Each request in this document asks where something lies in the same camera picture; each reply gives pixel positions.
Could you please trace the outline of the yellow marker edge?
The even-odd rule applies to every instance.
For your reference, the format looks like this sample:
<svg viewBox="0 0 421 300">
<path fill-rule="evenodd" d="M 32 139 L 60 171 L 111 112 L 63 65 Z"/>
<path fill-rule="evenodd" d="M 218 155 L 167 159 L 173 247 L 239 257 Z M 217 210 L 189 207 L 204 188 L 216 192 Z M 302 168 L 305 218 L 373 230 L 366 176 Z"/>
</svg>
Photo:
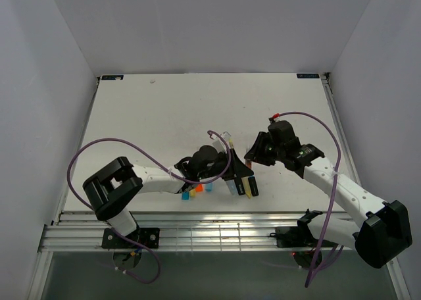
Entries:
<svg viewBox="0 0 421 300">
<path fill-rule="evenodd" d="M 248 177 L 244 177 L 241 179 L 242 184 L 243 184 L 243 188 L 244 188 L 244 193 L 245 195 L 251 199 L 252 198 L 252 192 L 251 192 L 251 188 L 250 188 L 250 184 L 249 184 L 249 179 Z"/>
</svg>

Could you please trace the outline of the light blue highlighter marker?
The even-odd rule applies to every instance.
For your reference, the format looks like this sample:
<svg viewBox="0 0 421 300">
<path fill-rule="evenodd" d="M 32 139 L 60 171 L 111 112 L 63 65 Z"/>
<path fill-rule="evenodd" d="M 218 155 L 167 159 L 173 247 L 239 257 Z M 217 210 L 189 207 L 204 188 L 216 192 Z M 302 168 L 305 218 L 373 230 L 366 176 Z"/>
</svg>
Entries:
<svg viewBox="0 0 421 300">
<path fill-rule="evenodd" d="M 232 195 L 237 195 L 237 188 L 233 180 L 226 181 L 226 185 Z"/>
</svg>

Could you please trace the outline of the black marker blue cap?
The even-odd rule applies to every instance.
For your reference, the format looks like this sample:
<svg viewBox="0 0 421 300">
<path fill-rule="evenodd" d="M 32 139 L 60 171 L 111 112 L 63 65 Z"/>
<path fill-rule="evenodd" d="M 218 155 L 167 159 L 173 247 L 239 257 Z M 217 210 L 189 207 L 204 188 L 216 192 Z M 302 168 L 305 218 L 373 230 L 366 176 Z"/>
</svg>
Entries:
<svg viewBox="0 0 421 300">
<path fill-rule="evenodd" d="M 250 176 L 250 177 L 248 177 L 247 180 L 248 180 L 248 183 L 249 183 L 251 195 L 253 197 L 259 196 L 259 190 L 258 190 L 258 187 L 257 187 L 256 178 L 254 176 Z"/>
</svg>

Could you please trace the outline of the black marker orange cap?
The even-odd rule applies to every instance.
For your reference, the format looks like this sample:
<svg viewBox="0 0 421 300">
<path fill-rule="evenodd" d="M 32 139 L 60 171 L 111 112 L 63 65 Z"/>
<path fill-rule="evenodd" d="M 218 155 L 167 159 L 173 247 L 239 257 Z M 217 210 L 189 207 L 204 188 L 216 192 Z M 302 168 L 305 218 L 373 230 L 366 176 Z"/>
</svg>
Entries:
<svg viewBox="0 0 421 300">
<path fill-rule="evenodd" d="M 235 187 L 237 189 L 238 195 L 245 195 L 245 188 L 241 178 L 236 178 L 234 180 Z"/>
</svg>

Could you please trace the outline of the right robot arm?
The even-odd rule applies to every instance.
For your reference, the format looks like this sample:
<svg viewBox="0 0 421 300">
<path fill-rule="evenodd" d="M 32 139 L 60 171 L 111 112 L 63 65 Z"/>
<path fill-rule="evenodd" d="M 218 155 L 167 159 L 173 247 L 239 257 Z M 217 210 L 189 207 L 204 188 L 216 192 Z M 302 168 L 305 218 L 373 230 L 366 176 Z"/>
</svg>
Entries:
<svg viewBox="0 0 421 300">
<path fill-rule="evenodd" d="M 285 245 L 313 245 L 319 239 L 354 249 L 370 266 L 381 268 L 412 245 L 409 214 L 398 200 L 391 203 L 338 174 L 317 147 L 302 144 L 292 125 L 273 122 L 259 132 L 245 159 L 265 166 L 281 162 L 300 178 L 322 190 L 344 209 L 350 221 L 307 210 L 296 226 L 277 234 Z"/>
</svg>

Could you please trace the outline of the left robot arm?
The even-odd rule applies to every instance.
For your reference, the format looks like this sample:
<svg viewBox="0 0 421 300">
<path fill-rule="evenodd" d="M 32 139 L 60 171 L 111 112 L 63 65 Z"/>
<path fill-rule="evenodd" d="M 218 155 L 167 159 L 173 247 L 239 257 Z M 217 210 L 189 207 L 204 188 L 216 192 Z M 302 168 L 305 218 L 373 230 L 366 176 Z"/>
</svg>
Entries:
<svg viewBox="0 0 421 300">
<path fill-rule="evenodd" d="M 99 221 L 114 228 L 117 240 L 125 247 L 139 241 L 137 222 L 128 203 L 139 193 L 183 193 L 201 180 L 220 176 L 233 194 L 256 197 L 259 194 L 254 172 L 234 149 L 219 151 L 210 145 L 182 158 L 165 172 L 159 168 L 132 164 L 118 157 L 83 183 L 84 192 Z"/>
</svg>

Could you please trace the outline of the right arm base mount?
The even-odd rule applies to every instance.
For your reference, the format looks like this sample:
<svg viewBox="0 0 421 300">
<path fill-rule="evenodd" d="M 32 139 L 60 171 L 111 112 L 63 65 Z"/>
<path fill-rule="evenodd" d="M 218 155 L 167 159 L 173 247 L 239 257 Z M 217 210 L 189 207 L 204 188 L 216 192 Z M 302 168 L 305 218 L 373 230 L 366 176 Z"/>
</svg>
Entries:
<svg viewBox="0 0 421 300">
<path fill-rule="evenodd" d="M 276 240 L 276 246 L 279 248 L 316 247 L 318 242 L 309 230 L 303 230 L 298 226 L 277 227 L 269 234 L 269 237 Z"/>
</svg>

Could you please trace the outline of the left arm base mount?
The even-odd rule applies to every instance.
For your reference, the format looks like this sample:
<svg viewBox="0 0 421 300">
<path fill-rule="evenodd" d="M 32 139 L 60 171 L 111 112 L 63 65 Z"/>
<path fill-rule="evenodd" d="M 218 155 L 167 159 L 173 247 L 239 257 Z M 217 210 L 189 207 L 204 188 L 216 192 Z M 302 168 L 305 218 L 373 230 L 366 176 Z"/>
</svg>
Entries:
<svg viewBox="0 0 421 300">
<path fill-rule="evenodd" d="M 137 228 L 126 237 L 121 238 L 111 228 L 103 232 L 101 247 L 103 249 L 135 249 L 136 245 L 131 243 L 135 241 L 150 249 L 159 247 L 160 228 Z"/>
</svg>

